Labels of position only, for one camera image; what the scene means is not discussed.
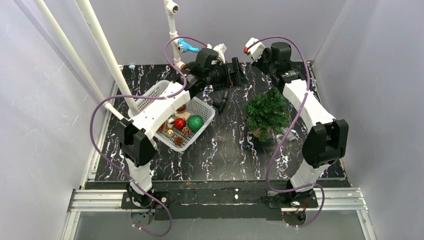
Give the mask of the small green christmas tree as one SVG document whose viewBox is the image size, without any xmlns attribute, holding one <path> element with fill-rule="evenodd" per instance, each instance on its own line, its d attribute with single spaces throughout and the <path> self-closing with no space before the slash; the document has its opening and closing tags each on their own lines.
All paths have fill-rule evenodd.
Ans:
<svg viewBox="0 0 424 240">
<path fill-rule="evenodd" d="M 276 87 L 253 96 L 244 110 L 246 124 L 259 142 L 267 142 L 270 132 L 281 134 L 290 125 L 288 101 Z"/>
</svg>

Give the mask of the red glitter ornament ball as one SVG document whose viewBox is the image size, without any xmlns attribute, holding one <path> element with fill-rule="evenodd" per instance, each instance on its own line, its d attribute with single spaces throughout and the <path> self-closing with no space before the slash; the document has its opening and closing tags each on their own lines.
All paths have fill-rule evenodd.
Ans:
<svg viewBox="0 0 424 240">
<path fill-rule="evenodd" d="M 173 126 L 179 131 L 181 131 L 183 127 L 186 127 L 186 125 L 187 122 L 184 118 L 176 118 L 173 123 Z"/>
</svg>

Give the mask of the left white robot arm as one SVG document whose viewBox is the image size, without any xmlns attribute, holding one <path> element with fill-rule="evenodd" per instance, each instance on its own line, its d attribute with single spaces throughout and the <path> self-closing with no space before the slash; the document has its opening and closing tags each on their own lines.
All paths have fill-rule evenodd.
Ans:
<svg viewBox="0 0 424 240">
<path fill-rule="evenodd" d="M 185 64 L 178 72 L 177 79 L 161 80 L 150 88 L 141 99 L 140 113 L 118 124 L 119 147 L 131 178 L 127 191 L 139 200 L 146 200 L 152 192 L 150 162 L 157 153 L 154 136 L 165 122 L 206 86 L 221 91 L 248 83 L 237 57 L 226 63 L 217 50 L 207 47 L 197 53 L 195 61 Z"/>
</svg>

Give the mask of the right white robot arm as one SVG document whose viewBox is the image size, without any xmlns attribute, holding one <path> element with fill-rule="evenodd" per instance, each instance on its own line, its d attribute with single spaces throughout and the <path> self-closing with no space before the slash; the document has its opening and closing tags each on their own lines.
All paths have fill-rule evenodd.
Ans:
<svg viewBox="0 0 424 240">
<path fill-rule="evenodd" d="M 337 120 L 317 100 L 310 90 L 309 73 L 292 66 L 290 44 L 274 42 L 266 47 L 252 38 L 244 51 L 253 59 L 253 65 L 271 78 L 280 95 L 293 105 L 296 117 L 302 119 L 308 131 L 300 167 L 285 190 L 274 192 L 290 201 L 309 197 L 324 171 L 345 156 L 349 125 L 344 119 Z"/>
</svg>

